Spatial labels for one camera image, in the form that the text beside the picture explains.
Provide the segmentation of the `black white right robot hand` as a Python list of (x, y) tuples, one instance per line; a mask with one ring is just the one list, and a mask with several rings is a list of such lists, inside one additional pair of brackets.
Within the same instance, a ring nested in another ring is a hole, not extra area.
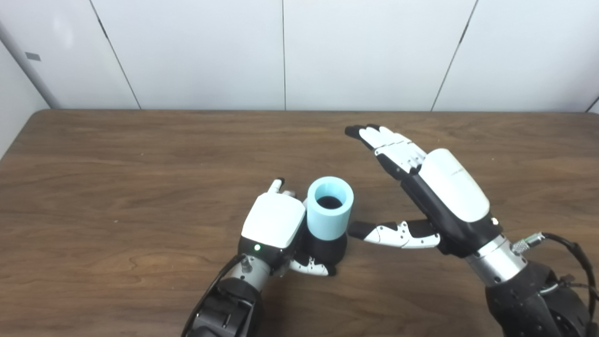
[(437, 247), (442, 254), (466, 258), (501, 235), (489, 199), (449, 150), (425, 152), (380, 125), (352, 125), (344, 132), (372, 151), (425, 215), (423, 220), (379, 224), (356, 220), (347, 229), (350, 237), (390, 247)]

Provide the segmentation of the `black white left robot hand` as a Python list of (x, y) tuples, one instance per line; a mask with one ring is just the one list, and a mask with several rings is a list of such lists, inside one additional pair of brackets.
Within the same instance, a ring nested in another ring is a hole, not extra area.
[(285, 179), (274, 179), (266, 192), (253, 203), (241, 229), (238, 254), (261, 260), (270, 276), (288, 269), (324, 277), (334, 277), (336, 267), (310, 256), (301, 248), (306, 232), (306, 207), (292, 190), (282, 190)]

